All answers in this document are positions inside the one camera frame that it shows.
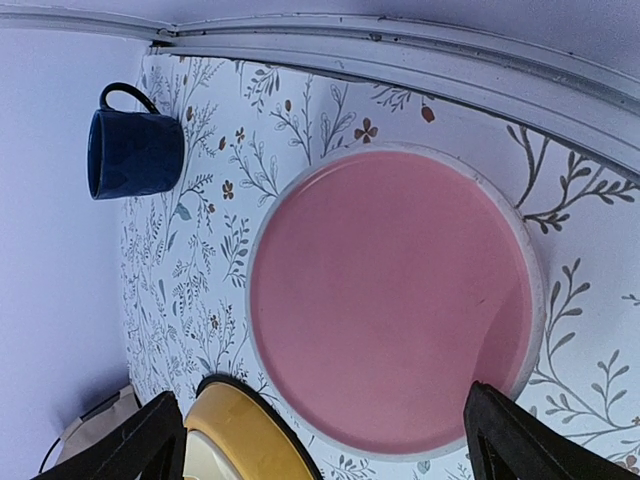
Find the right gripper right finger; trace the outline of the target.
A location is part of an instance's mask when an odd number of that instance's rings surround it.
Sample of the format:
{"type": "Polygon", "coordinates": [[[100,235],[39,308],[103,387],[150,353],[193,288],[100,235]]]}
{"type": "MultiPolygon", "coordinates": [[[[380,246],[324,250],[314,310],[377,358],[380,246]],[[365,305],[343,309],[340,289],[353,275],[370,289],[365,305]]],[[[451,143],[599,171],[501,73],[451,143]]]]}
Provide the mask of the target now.
{"type": "Polygon", "coordinates": [[[482,480],[623,480],[638,476],[571,442],[489,384],[474,382],[464,407],[469,458],[482,480]]]}

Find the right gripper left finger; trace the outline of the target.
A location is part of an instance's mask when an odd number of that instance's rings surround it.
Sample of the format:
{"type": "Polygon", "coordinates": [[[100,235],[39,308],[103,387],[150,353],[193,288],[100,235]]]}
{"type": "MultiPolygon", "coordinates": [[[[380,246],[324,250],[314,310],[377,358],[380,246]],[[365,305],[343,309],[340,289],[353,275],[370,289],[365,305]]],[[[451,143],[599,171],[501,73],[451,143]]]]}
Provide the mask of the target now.
{"type": "Polygon", "coordinates": [[[38,478],[179,480],[185,448],[186,429],[177,399],[164,391],[97,444],[38,478]]]}

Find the yellow pet bowl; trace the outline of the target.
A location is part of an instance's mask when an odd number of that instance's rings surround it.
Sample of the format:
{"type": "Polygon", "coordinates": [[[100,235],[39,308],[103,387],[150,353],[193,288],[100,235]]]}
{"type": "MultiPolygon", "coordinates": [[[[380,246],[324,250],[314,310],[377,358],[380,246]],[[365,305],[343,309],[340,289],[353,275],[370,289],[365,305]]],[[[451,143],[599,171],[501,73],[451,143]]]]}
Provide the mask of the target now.
{"type": "Polygon", "coordinates": [[[198,386],[184,425],[205,434],[227,456],[240,479],[320,479],[297,434],[259,393],[225,374],[198,386]]]}

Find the pink pet bowl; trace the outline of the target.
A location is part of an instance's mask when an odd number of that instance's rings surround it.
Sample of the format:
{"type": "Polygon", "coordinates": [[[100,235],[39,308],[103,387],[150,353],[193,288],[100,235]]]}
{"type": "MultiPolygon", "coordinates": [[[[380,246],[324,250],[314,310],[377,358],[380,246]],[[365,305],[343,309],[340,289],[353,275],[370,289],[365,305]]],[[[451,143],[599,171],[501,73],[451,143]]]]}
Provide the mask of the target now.
{"type": "Polygon", "coordinates": [[[473,382],[523,391],[546,280],[505,196],[462,160],[377,143],[297,174],[247,268],[252,346],[282,403],[323,441],[393,462],[465,442],[473,382]]]}

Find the cream pet bowl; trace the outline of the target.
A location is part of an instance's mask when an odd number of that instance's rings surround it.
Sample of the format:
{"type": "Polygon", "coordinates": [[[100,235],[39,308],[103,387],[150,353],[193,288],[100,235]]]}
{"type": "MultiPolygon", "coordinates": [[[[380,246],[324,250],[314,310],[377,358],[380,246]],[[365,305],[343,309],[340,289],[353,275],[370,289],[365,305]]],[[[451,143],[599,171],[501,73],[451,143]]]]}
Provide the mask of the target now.
{"type": "Polygon", "coordinates": [[[187,433],[183,477],[195,480],[240,479],[236,468],[221,449],[196,430],[187,433]]]}

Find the beige fabric pet tent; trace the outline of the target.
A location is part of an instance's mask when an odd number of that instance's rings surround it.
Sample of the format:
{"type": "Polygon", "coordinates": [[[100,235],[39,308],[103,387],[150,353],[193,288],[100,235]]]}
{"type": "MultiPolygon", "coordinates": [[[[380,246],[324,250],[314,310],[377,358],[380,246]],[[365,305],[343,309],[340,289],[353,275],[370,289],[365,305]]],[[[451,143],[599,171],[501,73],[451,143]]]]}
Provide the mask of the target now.
{"type": "Polygon", "coordinates": [[[38,473],[58,465],[93,446],[141,408],[135,389],[129,384],[77,417],[47,451],[38,473]]]}

